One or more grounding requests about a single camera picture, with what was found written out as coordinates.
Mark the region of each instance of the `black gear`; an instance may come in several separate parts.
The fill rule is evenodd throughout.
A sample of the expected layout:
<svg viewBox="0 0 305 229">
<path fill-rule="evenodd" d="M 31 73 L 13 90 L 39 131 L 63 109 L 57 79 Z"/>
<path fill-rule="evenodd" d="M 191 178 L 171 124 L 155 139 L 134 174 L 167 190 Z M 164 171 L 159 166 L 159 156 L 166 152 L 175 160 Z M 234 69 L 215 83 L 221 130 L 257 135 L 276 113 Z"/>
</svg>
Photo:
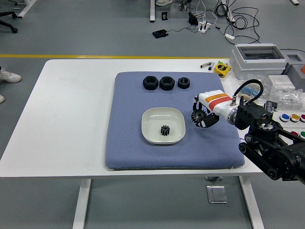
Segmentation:
<svg viewBox="0 0 305 229">
<path fill-rule="evenodd" d="M 200 123 L 206 117 L 206 112 L 201 110 L 194 110 L 192 113 L 192 121 L 194 123 Z"/>
<path fill-rule="evenodd" d="M 170 134 L 170 127 L 167 125 L 161 126 L 161 134 L 163 136 L 168 136 Z"/>
</svg>

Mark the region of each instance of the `chair wheel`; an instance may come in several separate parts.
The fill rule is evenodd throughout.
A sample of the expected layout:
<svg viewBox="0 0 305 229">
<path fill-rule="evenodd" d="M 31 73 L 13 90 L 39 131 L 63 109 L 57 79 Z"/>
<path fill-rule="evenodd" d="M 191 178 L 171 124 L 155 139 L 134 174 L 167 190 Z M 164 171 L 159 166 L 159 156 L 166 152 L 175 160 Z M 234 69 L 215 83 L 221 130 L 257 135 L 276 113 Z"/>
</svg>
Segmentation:
<svg viewBox="0 0 305 229">
<path fill-rule="evenodd" d="M 14 27 L 11 28 L 10 30 L 11 30 L 13 33 L 17 33 L 17 32 L 18 32 L 18 29 L 17 29 L 17 28 L 14 28 Z"/>
</svg>

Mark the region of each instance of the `white bowl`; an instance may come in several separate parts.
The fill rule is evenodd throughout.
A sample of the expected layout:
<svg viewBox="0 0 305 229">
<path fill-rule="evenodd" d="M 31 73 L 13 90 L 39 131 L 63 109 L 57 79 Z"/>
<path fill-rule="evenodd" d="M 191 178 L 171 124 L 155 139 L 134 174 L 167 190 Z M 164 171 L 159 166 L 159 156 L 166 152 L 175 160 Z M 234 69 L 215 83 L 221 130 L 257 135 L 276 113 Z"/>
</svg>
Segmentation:
<svg viewBox="0 0 305 229">
<path fill-rule="evenodd" d="M 168 136 L 161 134 L 161 127 L 170 128 Z M 156 107 L 144 112 L 142 116 L 142 134 L 147 141 L 154 144 L 174 144 L 185 135 L 183 114 L 170 107 Z"/>
</svg>

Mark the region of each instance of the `green button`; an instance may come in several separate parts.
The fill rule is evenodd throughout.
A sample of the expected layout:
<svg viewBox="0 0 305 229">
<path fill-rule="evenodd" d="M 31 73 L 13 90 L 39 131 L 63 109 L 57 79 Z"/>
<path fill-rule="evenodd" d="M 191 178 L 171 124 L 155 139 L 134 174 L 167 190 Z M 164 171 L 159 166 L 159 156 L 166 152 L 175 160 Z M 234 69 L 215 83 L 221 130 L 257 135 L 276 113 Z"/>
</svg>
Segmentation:
<svg viewBox="0 0 305 229">
<path fill-rule="evenodd" d="M 304 131 L 300 132 L 300 137 L 305 138 L 305 132 Z"/>
</svg>

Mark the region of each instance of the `colored button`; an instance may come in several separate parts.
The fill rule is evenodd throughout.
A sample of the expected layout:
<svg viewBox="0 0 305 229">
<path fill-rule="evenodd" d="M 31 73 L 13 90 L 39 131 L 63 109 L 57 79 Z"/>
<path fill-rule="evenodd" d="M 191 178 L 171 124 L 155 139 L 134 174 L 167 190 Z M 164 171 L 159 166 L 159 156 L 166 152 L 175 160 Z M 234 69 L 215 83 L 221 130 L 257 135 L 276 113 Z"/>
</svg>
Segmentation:
<svg viewBox="0 0 305 229">
<path fill-rule="evenodd" d="M 281 116 L 280 116 L 280 119 L 281 119 L 281 121 L 283 121 L 283 122 L 288 122 L 289 121 L 289 116 L 287 115 L 287 114 L 282 114 Z"/>
<path fill-rule="evenodd" d="M 305 114 L 302 114 L 302 115 L 301 115 L 300 120 L 301 120 L 301 122 L 304 122 L 304 123 L 305 123 Z"/>
<path fill-rule="evenodd" d="M 299 134 L 296 131 L 291 131 L 290 133 L 295 135 L 295 136 L 299 136 Z"/>
<path fill-rule="evenodd" d="M 298 122 L 300 120 L 300 117 L 297 114 L 292 114 L 290 116 L 290 120 L 294 123 Z"/>
<path fill-rule="evenodd" d="M 304 131 L 300 132 L 300 137 L 305 138 L 305 132 Z"/>
</svg>

